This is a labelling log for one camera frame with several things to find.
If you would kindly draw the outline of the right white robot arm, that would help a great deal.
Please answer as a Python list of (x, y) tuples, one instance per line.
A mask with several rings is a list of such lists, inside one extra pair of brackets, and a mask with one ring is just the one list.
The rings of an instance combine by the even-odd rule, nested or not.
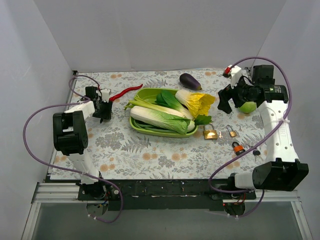
[(308, 175), (309, 167), (301, 163), (295, 151), (289, 120), (289, 94), (284, 85), (275, 83), (273, 65), (256, 65), (250, 84), (239, 66), (228, 66), (223, 76), (230, 84), (218, 93), (218, 109), (230, 114), (229, 100), (236, 108), (254, 102), (262, 118), (266, 140), (265, 163), (249, 173), (235, 173), (234, 181), (226, 186), (227, 195), (237, 199), (248, 190), (293, 191)]

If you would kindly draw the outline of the small brass padlock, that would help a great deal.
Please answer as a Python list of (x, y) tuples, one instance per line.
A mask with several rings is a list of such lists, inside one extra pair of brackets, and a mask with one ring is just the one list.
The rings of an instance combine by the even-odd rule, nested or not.
[(228, 130), (228, 132), (229, 132), (229, 135), (230, 135), (232, 138), (234, 138), (234, 137), (237, 136), (236, 131), (232, 128), (231, 125), (227, 124), (227, 125), (226, 125), (226, 128), (227, 128), (227, 130)]

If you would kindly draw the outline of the black key bunch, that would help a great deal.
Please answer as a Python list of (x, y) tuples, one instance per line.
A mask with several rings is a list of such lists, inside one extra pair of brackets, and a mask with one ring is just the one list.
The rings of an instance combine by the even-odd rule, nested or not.
[(257, 160), (257, 157), (261, 155), (261, 152), (258, 149), (255, 149), (252, 151), (252, 154), (254, 155), (254, 159)]

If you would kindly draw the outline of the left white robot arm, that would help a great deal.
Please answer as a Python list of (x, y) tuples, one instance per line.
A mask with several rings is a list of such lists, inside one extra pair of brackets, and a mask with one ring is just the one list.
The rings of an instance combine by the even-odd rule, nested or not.
[(89, 136), (86, 119), (98, 118), (102, 123), (112, 118), (113, 102), (109, 100), (110, 94), (110, 89), (87, 86), (81, 100), (89, 99), (89, 102), (53, 115), (54, 147), (67, 156), (75, 169), (80, 172), (79, 186), (86, 195), (90, 195), (95, 200), (103, 199), (107, 190), (104, 184), (97, 179), (101, 177), (101, 173), (94, 166), (87, 151)]

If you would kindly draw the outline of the large brass padlock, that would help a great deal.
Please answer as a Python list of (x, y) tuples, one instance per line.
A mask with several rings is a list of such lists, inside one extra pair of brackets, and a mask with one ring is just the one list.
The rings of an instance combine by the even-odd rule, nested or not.
[(203, 136), (205, 140), (217, 140), (218, 134), (212, 123), (203, 126)]

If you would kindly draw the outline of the orange black padlock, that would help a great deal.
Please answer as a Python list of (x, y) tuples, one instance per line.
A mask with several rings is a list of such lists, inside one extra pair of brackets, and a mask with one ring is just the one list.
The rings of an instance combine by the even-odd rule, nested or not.
[(232, 144), (233, 147), (233, 151), (234, 153), (239, 156), (242, 153), (244, 153), (246, 150), (244, 149), (244, 147), (242, 145), (240, 145), (237, 141), (234, 141)]

